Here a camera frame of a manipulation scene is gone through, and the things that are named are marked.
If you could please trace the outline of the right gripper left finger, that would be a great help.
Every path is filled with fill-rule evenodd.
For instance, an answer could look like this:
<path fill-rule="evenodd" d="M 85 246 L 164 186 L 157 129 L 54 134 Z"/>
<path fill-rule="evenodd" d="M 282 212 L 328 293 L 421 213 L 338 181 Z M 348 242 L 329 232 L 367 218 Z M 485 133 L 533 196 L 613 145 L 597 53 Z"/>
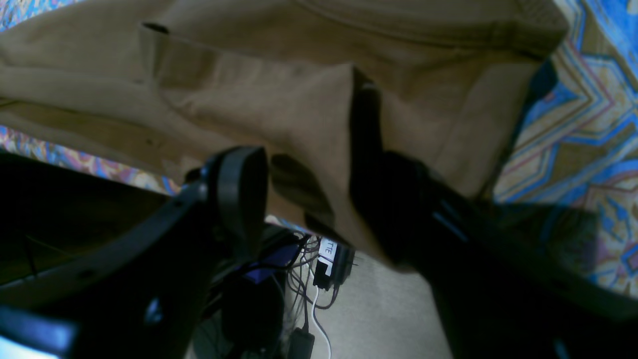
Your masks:
<path fill-rule="evenodd" d="M 1 289 L 3 359 L 181 359 L 215 277 L 255 260 L 264 148 L 212 156 L 200 178 L 100 250 Z"/>

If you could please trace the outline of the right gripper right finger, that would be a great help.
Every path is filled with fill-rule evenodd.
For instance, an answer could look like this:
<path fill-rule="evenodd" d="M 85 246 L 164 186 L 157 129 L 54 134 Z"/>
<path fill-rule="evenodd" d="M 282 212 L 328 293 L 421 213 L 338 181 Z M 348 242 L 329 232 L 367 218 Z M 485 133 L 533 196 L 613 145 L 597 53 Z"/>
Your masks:
<path fill-rule="evenodd" d="M 349 116 L 349 194 L 390 261 L 430 284 L 457 359 L 635 359 L 637 301 L 508 237 L 423 163 L 383 149 L 380 94 Z"/>

